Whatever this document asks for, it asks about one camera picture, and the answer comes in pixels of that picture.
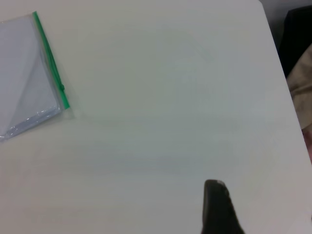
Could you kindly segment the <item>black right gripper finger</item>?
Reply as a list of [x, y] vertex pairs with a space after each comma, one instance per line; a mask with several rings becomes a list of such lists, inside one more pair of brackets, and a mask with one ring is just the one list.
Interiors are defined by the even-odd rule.
[[243, 234], [229, 190], [221, 180], [208, 179], [204, 184], [203, 234]]

